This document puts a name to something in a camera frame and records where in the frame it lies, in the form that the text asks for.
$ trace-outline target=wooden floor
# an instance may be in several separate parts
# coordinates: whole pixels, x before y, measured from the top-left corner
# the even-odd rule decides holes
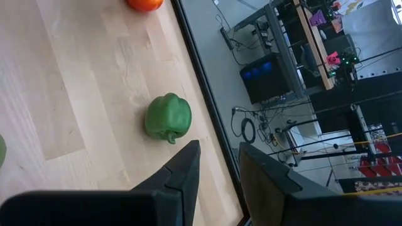
[[[143,133],[146,106],[174,92],[193,110],[176,145]],[[28,190],[128,190],[192,139],[202,148],[194,225],[242,212],[171,2],[0,0],[0,203]]]

